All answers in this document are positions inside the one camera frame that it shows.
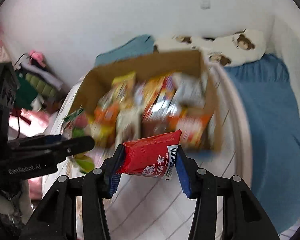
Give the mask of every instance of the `white wall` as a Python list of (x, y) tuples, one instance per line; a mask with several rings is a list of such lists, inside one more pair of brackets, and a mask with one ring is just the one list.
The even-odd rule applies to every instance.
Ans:
[(286, 64), (300, 115), (300, 10), (293, 0), (273, 0), (270, 49)]
[(95, 57), (139, 34), (218, 36), (245, 28), (270, 36), (272, 0), (6, 0), (0, 9), (4, 41), (13, 60), (42, 51), (69, 86)]

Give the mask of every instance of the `snack package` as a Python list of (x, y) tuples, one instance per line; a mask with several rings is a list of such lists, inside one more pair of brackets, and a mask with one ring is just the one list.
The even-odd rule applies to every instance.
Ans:
[(164, 76), (151, 78), (143, 87), (144, 108), (147, 109), (153, 105), (162, 88)]
[(141, 135), (142, 138), (171, 132), (169, 123), (166, 120), (143, 120)]
[(111, 89), (108, 93), (106, 93), (102, 98), (98, 101), (98, 107), (104, 111), (112, 104), (114, 90)]
[(166, 116), (170, 115), (170, 103), (172, 101), (174, 93), (175, 89), (172, 82), (172, 76), (164, 76), (161, 89), (154, 101), (154, 97), (149, 101), (145, 109), (143, 119), (162, 120)]
[(96, 146), (110, 148), (115, 142), (115, 123), (119, 113), (119, 104), (113, 103), (103, 109), (97, 106), (95, 121), (91, 126), (91, 137), (95, 140)]
[[(62, 136), (66, 139), (82, 137), (86, 135), (91, 136), (90, 126), (93, 124), (93, 118), (88, 116), (82, 107), (74, 111), (64, 118)], [(94, 167), (94, 160), (86, 153), (80, 153), (74, 156), (69, 156), (71, 162), (78, 165), (80, 171), (84, 174), (92, 171)]]
[(91, 137), (94, 139), (97, 147), (110, 148), (114, 143), (114, 139), (112, 138), (114, 133), (114, 126), (96, 122), (91, 126)]
[(134, 91), (134, 104), (138, 107), (144, 106), (144, 99), (143, 99), (143, 90), (145, 88), (146, 83), (143, 82), (141, 84), (137, 84)]
[(89, 118), (80, 107), (63, 119), (62, 136), (66, 139), (91, 135)]
[(202, 96), (200, 80), (183, 73), (173, 73), (172, 80), (177, 91), (173, 101), (178, 104), (203, 108), (205, 100)]
[(181, 130), (182, 135), (180, 144), (184, 148), (199, 149), (203, 144), (202, 135), (206, 129), (211, 115), (202, 115), (201, 117), (195, 116), (169, 116), (168, 122), (170, 128), (173, 130)]
[(119, 104), (113, 103), (108, 108), (101, 108), (99, 106), (94, 110), (95, 122), (103, 125), (114, 126), (119, 114)]
[(131, 108), (134, 105), (133, 88), (136, 82), (136, 73), (116, 77), (112, 81), (113, 101), (119, 103), (120, 109)]
[(126, 157), (117, 173), (171, 179), (181, 130), (125, 142)]
[(117, 118), (116, 147), (127, 141), (140, 138), (140, 111), (134, 107), (121, 110)]

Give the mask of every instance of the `clothing pile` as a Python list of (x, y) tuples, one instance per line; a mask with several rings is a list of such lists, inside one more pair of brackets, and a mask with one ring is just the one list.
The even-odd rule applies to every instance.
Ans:
[(15, 107), (53, 114), (61, 107), (65, 92), (63, 82), (53, 76), (44, 63), (43, 54), (29, 53), (29, 61), (23, 61), (16, 69), (20, 88)]

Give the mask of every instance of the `blue gripper pad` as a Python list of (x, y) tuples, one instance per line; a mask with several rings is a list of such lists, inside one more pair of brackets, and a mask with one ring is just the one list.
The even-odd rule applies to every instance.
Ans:
[(55, 142), (59, 142), (61, 141), (61, 134), (57, 134), (57, 135), (46, 135), (45, 136), (45, 142), (44, 144), (53, 144)]
[(119, 144), (113, 157), (105, 159), (101, 166), (101, 169), (105, 171), (103, 192), (106, 198), (112, 198), (113, 194), (117, 192), (121, 174), (116, 172), (123, 164), (125, 157), (125, 148)]
[(110, 196), (112, 197), (114, 193), (117, 192), (119, 182), (120, 182), (121, 174), (114, 174), (110, 180)]
[(179, 149), (178, 149), (178, 153), (177, 153), (175, 166), (176, 166), (176, 170), (177, 170), (177, 174), (179, 177), (182, 191), (184, 194), (186, 194), (187, 198), (190, 198), (190, 196), (192, 194), (191, 187), (190, 187), (190, 178), (186, 172), (186, 167), (185, 167), (185, 165), (182, 161), (182, 158), (179, 154)]

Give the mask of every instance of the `pink stuffed toy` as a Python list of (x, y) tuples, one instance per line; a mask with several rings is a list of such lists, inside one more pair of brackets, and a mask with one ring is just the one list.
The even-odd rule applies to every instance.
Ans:
[(30, 62), (32, 59), (35, 59), (40, 64), (41, 67), (46, 67), (46, 64), (43, 63), (43, 54), (41, 52), (31, 50), (29, 52), (29, 56), (30, 56)]

